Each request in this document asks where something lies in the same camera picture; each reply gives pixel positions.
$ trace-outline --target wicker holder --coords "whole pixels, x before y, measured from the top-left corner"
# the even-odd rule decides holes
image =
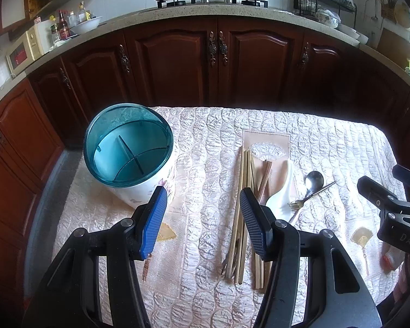
[[[387,18],[388,20],[396,24],[395,9],[390,8],[387,5],[383,5],[383,4],[381,5],[381,17]]]

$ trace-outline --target countertop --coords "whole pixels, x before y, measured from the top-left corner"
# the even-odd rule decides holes
[[[386,67],[388,67],[392,72],[397,74],[401,79],[403,79],[410,86],[410,76],[401,67],[396,65],[393,61],[383,56],[379,52],[375,51],[371,47],[366,45],[361,45],[356,39],[321,23],[306,19],[288,13],[286,11],[281,11],[275,8],[263,8],[255,6],[245,6],[239,4],[226,4],[226,3],[196,3],[187,4],[184,6],[168,7],[168,8],[151,8],[146,10],[137,11],[134,13],[129,13],[127,15],[119,16],[114,19],[108,20],[104,25],[98,28],[77,36],[71,39],[64,45],[48,52],[34,63],[29,65],[22,73],[20,73],[14,80],[10,80],[5,83],[0,91],[0,100],[23,78],[29,75],[31,72],[36,70],[38,67],[42,66],[46,62],[56,58],[60,54],[66,52],[67,50],[76,47],[79,44],[85,43],[86,41],[99,37],[101,35],[126,28],[129,26],[134,26],[137,24],[142,24],[150,21],[157,21],[160,19],[168,19],[174,17],[185,17],[185,16],[245,16],[245,17],[256,17],[263,19],[271,19],[275,21],[281,21],[289,24],[294,24],[297,26],[302,26],[324,33],[330,37],[339,39],[349,45],[359,48],[363,52],[372,56]]]

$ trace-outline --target quilted white tablecloth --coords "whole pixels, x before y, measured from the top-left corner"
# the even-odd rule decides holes
[[[375,302],[391,292],[398,272],[385,275],[379,267],[378,210],[356,188],[357,180],[367,175],[405,199],[402,184],[392,177],[396,160],[383,132],[364,124],[296,113],[206,107],[155,110],[171,126],[179,156],[175,198],[163,220],[177,237],[156,243],[145,281],[143,263],[136,263],[153,327],[250,327],[254,323],[262,295],[252,288],[252,251],[248,250],[242,285],[220,277],[230,242],[243,130],[290,136],[300,198],[306,192],[303,176],[313,169],[324,174],[326,183],[337,180],[337,186],[306,204],[296,227],[315,233],[333,230]],[[75,228],[106,229],[131,213],[130,207],[90,175],[82,158],[53,254]],[[351,240],[360,227],[373,233],[364,248],[366,260],[363,248]],[[294,323],[303,318],[306,276],[306,261],[301,260]],[[103,317],[110,323],[104,258],[99,279]]]

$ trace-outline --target tile floor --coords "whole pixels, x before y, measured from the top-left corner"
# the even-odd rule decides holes
[[[44,188],[27,244],[24,265],[24,297],[35,291],[51,263],[56,228],[64,210],[70,186],[82,157],[82,151],[65,150]]]

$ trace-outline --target metal screw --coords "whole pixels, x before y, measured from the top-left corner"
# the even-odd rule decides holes
[[[76,237],[83,236],[84,234],[85,234],[85,228],[78,228],[78,229],[75,229],[73,232],[73,235]]]
[[[286,228],[286,227],[287,227],[287,222],[286,222],[285,220],[283,220],[283,219],[277,219],[277,220],[275,221],[275,225],[276,225],[276,227],[278,227],[278,228]]]
[[[334,237],[334,232],[329,230],[329,229],[322,229],[320,232],[322,233],[323,236],[325,236],[327,238]]]
[[[132,223],[134,223],[134,221],[132,220],[132,218],[124,218],[121,220],[120,224],[122,225],[122,227],[130,227],[132,225]]]

